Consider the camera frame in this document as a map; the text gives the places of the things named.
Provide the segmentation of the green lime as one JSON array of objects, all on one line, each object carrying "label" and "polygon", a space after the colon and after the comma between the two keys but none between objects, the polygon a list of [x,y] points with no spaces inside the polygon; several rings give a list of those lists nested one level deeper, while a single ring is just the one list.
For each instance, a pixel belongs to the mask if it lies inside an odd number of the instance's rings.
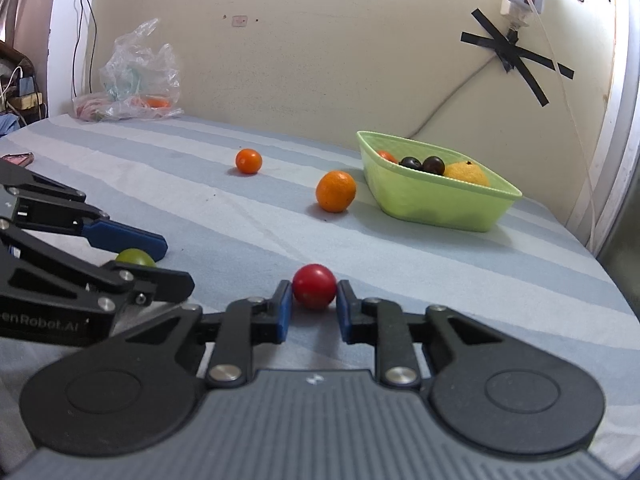
[{"label": "green lime", "polygon": [[121,263],[134,264],[135,266],[150,266],[151,268],[156,267],[156,263],[154,259],[138,248],[127,248],[120,252],[115,260]]}]

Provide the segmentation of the red cherry tomato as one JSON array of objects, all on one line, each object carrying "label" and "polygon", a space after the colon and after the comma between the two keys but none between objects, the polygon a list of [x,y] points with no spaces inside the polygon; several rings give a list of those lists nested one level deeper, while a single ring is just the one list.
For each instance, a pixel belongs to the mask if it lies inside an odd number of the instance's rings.
[{"label": "red cherry tomato", "polygon": [[391,162],[392,164],[397,164],[398,160],[395,156],[393,156],[392,154],[390,154],[389,152],[386,151],[378,151],[378,156],[380,156],[382,159],[387,160],[388,162]]},{"label": "red cherry tomato", "polygon": [[302,307],[326,310],[336,296],[337,280],[326,266],[311,263],[294,274],[292,289],[296,301]]}]

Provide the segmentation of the large orange mandarin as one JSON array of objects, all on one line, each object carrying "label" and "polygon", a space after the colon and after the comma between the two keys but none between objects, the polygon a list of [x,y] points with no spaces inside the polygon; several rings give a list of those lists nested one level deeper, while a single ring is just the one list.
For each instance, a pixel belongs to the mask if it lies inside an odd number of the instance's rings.
[{"label": "large orange mandarin", "polygon": [[325,174],[316,187],[316,200],[321,209],[332,214],[344,212],[357,193],[354,178],[345,171],[334,170]]}]

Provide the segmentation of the dark purple plum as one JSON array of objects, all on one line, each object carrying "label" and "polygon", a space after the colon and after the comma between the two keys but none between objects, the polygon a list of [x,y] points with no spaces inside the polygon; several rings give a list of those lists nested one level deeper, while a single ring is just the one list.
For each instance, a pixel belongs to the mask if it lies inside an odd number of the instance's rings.
[{"label": "dark purple plum", "polygon": [[436,174],[442,176],[446,171],[446,164],[438,156],[428,156],[422,162],[421,170],[428,174]]}]

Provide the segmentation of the yellow lemon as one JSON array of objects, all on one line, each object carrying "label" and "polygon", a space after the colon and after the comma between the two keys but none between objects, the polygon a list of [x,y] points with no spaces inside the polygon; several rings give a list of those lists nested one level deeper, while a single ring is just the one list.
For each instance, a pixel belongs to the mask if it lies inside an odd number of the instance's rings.
[{"label": "yellow lemon", "polygon": [[442,175],[446,178],[466,183],[489,186],[489,180],[483,168],[470,160],[448,164]]}]

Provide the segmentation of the striped blue white cloth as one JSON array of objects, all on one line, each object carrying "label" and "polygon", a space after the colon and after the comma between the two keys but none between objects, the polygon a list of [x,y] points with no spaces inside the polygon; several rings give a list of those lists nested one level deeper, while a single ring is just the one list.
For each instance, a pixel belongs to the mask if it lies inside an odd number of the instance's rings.
[{"label": "striped blue white cloth", "polygon": [[[258,174],[235,167],[262,155]],[[619,474],[639,463],[639,322],[595,258],[545,206],[519,200],[486,233],[390,218],[367,185],[344,214],[314,200],[320,178],[362,178],[357,153],[203,122],[80,122],[58,116],[12,132],[6,154],[78,188],[114,220],[157,232],[164,266],[189,272],[211,311],[267,296],[307,263],[360,296],[408,311],[444,304],[573,362],[600,382],[606,411],[592,452]]]}]

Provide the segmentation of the green plastic basket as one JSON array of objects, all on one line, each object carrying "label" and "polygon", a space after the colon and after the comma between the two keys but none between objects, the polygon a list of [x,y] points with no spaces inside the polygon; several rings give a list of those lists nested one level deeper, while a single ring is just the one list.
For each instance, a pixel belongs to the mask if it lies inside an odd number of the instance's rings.
[{"label": "green plastic basket", "polygon": [[[522,198],[522,192],[509,181],[449,148],[373,131],[359,131],[356,137],[371,194],[382,211],[399,220],[487,232]],[[437,156],[447,165],[477,166],[488,185],[405,168],[381,157],[382,151],[396,159]]]}]

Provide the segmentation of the orange carrot in bag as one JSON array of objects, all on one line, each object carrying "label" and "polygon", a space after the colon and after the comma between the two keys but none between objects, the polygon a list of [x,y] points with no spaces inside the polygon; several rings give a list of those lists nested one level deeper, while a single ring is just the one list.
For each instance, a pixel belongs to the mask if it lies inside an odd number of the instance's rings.
[{"label": "orange carrot in bag", "polygon": [[161,96],[145,96],[142,99],[142,102],[151,108],[171,108],[172,104],[171,102],[166,99],[166,98],[162,98]]}]

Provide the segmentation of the small orange tomato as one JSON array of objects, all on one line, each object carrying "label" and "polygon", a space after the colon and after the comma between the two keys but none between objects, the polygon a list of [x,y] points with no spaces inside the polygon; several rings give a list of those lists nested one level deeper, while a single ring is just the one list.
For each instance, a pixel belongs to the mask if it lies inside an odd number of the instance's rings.
[{"label": "small orange tomato", "polygon": [[258,174],[262,169],[262,155],[251,148],[243,148],[235,156],[235,167],[241,174]]}]

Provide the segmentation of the clear plastic bag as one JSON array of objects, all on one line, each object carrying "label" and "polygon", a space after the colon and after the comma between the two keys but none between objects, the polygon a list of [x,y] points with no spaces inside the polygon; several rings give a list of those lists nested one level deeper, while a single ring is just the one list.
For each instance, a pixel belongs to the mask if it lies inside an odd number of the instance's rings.
[{"label": "clear plastic bag", "polygon": [[[84,122],[119,122],[125,119],[160,120],[180,116],[180,72],[174,49],[158,50],[148,40],[160,21],[140,24],[114,41],[111,58],[100,68],[100,92],[73,98],[74,116]],[[142,99],[161,96],[171,108],[151,108]]]}]

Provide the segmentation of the black tape cross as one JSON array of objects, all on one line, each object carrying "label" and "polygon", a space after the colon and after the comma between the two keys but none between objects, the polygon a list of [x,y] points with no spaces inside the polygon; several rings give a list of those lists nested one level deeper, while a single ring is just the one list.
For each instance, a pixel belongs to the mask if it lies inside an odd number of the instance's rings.
[{"label": "black tape cross", "polygon": [[548,70],[553,70],[568,80],[574,79],[575,72],[571,68],[563,64],[556,64],[551,58],[546,58],[541,54],[520,47],[518,45],[518,32],[514,28],[510,28],[506,34],[503,34],[480,9],[475,9],[471,15],[477,21],[477,24],[488,33],[488,36],[462,32],[460,41],[464,44],[472,44],[472,46],[494,52],[506,73],[516,70],[520,74],[541,107],[547,106],[549,99],[544,90],[542,90],[541,85],[538,84],[537,79],[526,66],[526,61],[532,61],[548,68]]}]

